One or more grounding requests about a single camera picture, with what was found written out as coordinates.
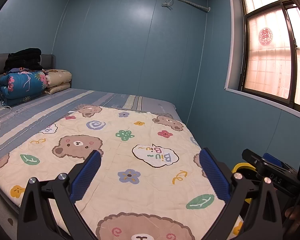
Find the person right hand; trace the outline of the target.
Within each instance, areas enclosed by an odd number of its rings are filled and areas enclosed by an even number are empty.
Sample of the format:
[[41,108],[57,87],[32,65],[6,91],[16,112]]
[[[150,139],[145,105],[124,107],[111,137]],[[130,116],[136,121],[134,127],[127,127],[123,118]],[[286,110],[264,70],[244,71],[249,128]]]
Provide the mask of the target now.
[[285,217],[300,223],[300,206],[290,207],[285,211]]

